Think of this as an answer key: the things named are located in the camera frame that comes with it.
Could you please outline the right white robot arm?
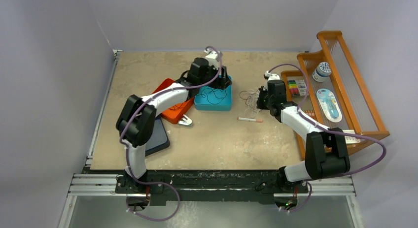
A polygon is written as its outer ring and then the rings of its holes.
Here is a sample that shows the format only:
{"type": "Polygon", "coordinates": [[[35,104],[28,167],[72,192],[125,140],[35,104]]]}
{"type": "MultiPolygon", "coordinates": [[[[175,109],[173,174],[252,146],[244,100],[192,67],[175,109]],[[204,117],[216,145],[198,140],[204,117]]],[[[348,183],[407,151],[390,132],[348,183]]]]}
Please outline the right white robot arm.
{"type": "Polygon", "coordinates": [[[350,170],[343,131],[320,124],[301,111],[296,103],[287,101],[282,80],[269,80],[259,88],[257,107],[269,110],[270,115],[291,127],[305,141],[304,161],[279,169],[277,186],[281,191],[290,191],[299,181],[321,179],[350,170]]]}

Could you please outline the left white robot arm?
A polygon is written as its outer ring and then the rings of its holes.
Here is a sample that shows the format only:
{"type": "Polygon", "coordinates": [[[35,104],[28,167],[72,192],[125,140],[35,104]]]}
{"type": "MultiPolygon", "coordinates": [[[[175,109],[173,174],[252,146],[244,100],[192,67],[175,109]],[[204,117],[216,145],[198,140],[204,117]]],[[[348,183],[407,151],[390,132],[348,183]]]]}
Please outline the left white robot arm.
{"type": "Polygon", "coordinates": [[[134,193],[143,192],[147,186],[143,177],[147,171],[145,147],[152,136],[156,116],[195,97],[203,87],[226,89],[232,82],[225,71],[221,57],[207,55],[196,58],[190,69],[169,87],[148,96],[128,97],[116,122],[116,129],[119,142],[125,146],[125,170],[130,176],[128,187],[134,193]]]}

